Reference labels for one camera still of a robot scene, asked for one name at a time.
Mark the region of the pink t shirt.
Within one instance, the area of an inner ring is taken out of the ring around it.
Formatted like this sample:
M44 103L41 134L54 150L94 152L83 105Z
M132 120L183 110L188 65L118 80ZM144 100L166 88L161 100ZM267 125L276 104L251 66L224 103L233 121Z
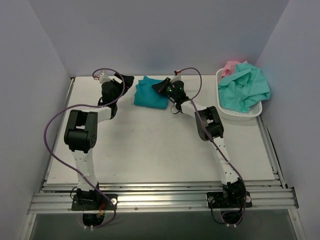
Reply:
M235 61L235 60L228 60L225 64L225 66L223 67L222 73L221 73L221 77L227 77L230 75L233 75L236 72L236 68L238 64L244 64L247 63L247 61Z

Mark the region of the mint green t shirt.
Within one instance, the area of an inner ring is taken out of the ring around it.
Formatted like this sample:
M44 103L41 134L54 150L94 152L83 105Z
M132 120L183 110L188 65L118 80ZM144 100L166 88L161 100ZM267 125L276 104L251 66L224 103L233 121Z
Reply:
M222 108L242 114L247 114L251 107L271 96L262 70L247 62L237 63L230 73L223 72L217 90Z

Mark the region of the white plastic basket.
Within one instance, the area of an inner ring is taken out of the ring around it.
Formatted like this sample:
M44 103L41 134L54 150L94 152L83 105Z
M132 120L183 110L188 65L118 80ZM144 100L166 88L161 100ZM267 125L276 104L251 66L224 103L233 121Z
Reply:
M221 106L220 99L219 99L218 84L222 79L222 72L223 72L223 69L220 68L219 70L217 70L215 74L215 85L216 85L215 88L216 88L216 101L217 101L216 108L219 113L219 116L226 120L240 121L240 122L249 121L250 119L258 117L263 110L261 101L251 106L249 108L249 111L246 113L233 111L230 109L223 108Z

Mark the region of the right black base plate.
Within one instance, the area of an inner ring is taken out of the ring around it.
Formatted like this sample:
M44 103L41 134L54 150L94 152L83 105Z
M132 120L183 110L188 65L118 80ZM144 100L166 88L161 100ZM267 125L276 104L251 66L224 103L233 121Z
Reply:
M232 209L243 207L244 193L227 193L226 191L207 192L207 205L213 209Z

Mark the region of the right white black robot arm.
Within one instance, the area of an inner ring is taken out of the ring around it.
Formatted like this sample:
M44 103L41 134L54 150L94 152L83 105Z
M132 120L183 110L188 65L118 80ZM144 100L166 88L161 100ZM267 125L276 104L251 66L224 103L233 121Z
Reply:
M224 140L224 126L217 109L214 106L196 104L187 96L182 80L166 78L152 85L152 89L173 102L179 113L194 117L200 139L208 142L211 147L223 189L223 203L232 207L240 201L245 201L246 186L241 174L229 159Z

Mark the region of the aluminium rail frame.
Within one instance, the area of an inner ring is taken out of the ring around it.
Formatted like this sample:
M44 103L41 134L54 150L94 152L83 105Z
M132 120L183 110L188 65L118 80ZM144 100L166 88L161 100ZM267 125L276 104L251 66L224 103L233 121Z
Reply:
M134 93L118 102L115 119L99 125L93 159L100 188L117 194L118 213L205 211L207 193L221 190L212 147L199 138L192 117L136 107ZM262 119L225 119L223 126L252 209L296 209Z

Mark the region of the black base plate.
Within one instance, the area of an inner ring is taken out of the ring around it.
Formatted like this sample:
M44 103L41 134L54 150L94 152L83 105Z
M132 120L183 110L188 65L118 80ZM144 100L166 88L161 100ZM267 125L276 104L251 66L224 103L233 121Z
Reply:
M107 193L106 196L112 201L112 204L101 194L90 192L89 194L79 193L73 196L72 211L98 211L114 210L117 208L118 195Z
M207 192L207 205L213 209L232 209L243 207L244 193L227 193L226 191Z

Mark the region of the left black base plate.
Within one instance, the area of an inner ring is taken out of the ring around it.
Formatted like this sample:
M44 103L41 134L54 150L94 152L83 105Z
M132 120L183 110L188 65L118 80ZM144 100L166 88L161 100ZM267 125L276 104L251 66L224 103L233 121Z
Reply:
M89 194L79 193L73 196L72 211L98 211L114 210L117 208L118 195L107 193L106 196L112 201L112 204L101 194L90 192Z

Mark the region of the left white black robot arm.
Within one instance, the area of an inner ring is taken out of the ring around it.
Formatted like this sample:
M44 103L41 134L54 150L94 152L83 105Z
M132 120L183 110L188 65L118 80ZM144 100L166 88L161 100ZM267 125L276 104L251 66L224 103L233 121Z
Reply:
M78 175L76 197L90 210L100 206L101 194L98 192L99 182L95 175L93 149L98 139L98 124L111 120L116 116L117 101L132 87L134 76L114 74L111 78L99 73L101 97L97 107L91 110L73 109L69 113L64 143L68 146L75 160Z

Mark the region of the teal t shirt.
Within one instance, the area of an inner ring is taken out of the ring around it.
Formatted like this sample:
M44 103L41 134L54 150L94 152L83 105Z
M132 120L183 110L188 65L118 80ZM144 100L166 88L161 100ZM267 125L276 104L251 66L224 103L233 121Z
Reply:
M147 107L165 110L168 107L168 98L158 94L152 86L161 83L162 80L144 76L135 85L133 104L139 107Z

